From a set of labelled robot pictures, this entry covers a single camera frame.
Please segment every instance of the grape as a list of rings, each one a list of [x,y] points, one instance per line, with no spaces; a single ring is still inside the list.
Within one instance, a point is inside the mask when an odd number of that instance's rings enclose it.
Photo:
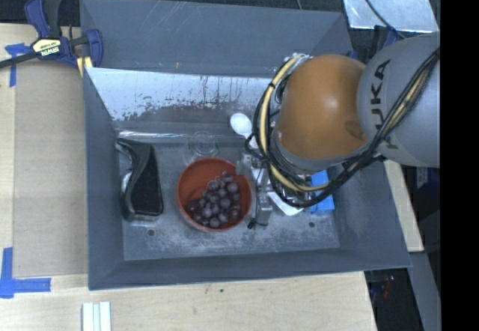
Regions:
[[[189,213],[194,213],[195,211],[198,211],[200,209],[200,204],[196,199],[189,201],[189,203],[186,205],[186,211]]]
[[[213,215],[218,215],[218,214],[219,214],[219,211],[220,211],[219,204],[215,203],[215,204],[211,207],[211,212],[213,213]]]
[[[228,190],[228,192],[235,193],[238,191],[238,183],[230,182],[226,189]]]
[[[213,211],[209,207],[205,207],[201,211],[201,215],[203,215],[205,218],[210,218],[213,215]]]
[[[222,172],[222,176],[223,176],[222,179],[226,183],[233,182],[233,175],[231,175],[229,172],[227,172],[227,171]]]
[[[219,189],[218,181],[216,179],[210,180],[210,182],[208,182],[207,184],[207,189],[209,191],[216,191],[217,189]]]
[[[237,209],[235,209],[235,208],[232,209],[232,210],[230,211],[230,217],[232,218],[232,220],[238,219],[238,218],[240,217],[240,211],[237,210]]]
[[[203,219],[203,217],[201,216],[200,213],[194,213],[194,214],[193,214],[193,220],[194,220],[195,222],[201,223],[201,220],[202,220],[202,219]]]
[[[226,213],[220,213],[218,215],[218,219],[221,223],[226,223],[229,220],[228,215]]]
[[[231,199],[229,199],[229,198],[221,198],[221,200],[219,201],[219,205],[220,205],[222,208],[229,208],[230,205],[231,205]]]
[[[210,194],[210,201],[211,203],[218,203],[219,202],[219,195],[216,193]]]
[[[219,189],[218,194],[220,197],[224,198],[226,195],[228,195],[228,191],[226,189]]]
[[[218,218],[216,218],[215,216],[213,218],[210,219],[210,227],[212,228],[218,228],[220,225],[219,223],[219,220]]]

